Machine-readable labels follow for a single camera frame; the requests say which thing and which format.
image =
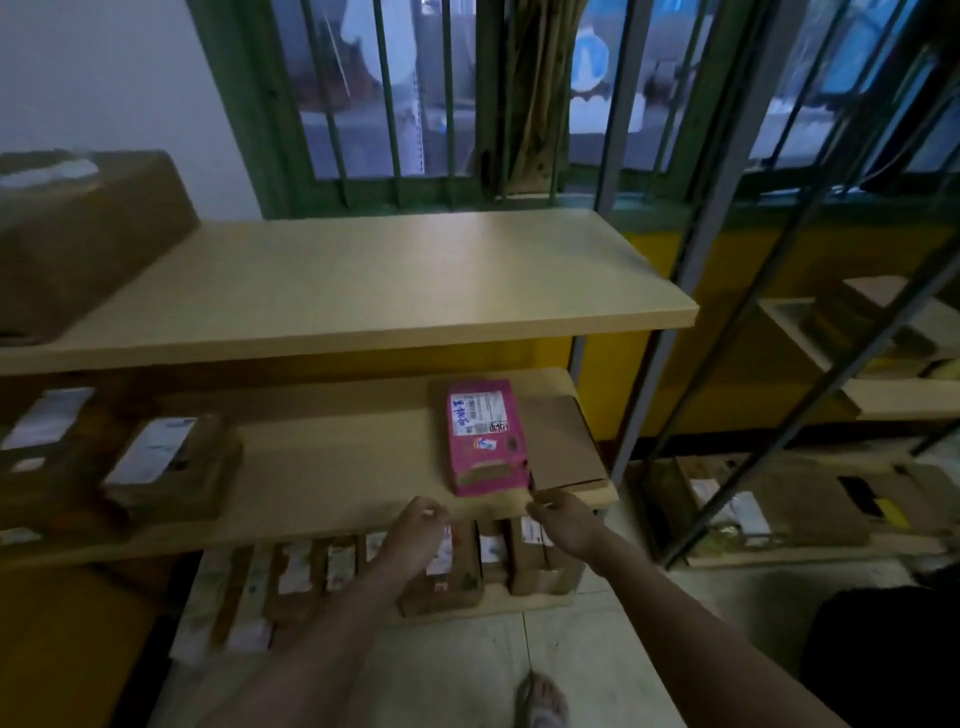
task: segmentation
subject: white wall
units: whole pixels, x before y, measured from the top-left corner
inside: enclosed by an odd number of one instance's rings
[[[0,152],[162,149],[204,219],[258,219],[185,0],[3,0]]]

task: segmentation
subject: hand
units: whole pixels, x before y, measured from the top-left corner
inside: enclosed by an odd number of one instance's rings
[[[415,497],[396,517],[372,565],[406,584],[437,554],[450,523],[449,512],[433,498]]]
[[[527,503],[527,513],[543,526],[550,541],[591,565],[610,534],[586,503],[559,489],[537,493]]]

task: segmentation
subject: pink package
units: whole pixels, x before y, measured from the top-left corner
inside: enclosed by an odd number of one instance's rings
[[[527,446],[507,379],[453,384],[446,396],[446,421],[458,496],[527,487]]]

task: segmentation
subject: tiled floor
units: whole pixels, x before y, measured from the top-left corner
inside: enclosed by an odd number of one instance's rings
[[[607,524],[638,541],[629,508]],[[673,571],[713,614],[794,671],[817,607],[856,586],[909,583],[896,561]],[[256,659],[177,667],[151,728],[193,726],[234,692]],[[563,609],[385,630],[354,689],[348,725],[510,728],[516,685],[530,667],[566,692],[575,727],[683,726],[609,585],[588,572]]]

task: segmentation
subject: person's left arm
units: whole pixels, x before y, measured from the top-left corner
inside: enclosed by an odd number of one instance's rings
[[[377,632],[407,582],[436,554],[448,522],[439,503],[414,498],[370,568],[326,599],[296,641],[271,654],[204,728],[336,725]]]

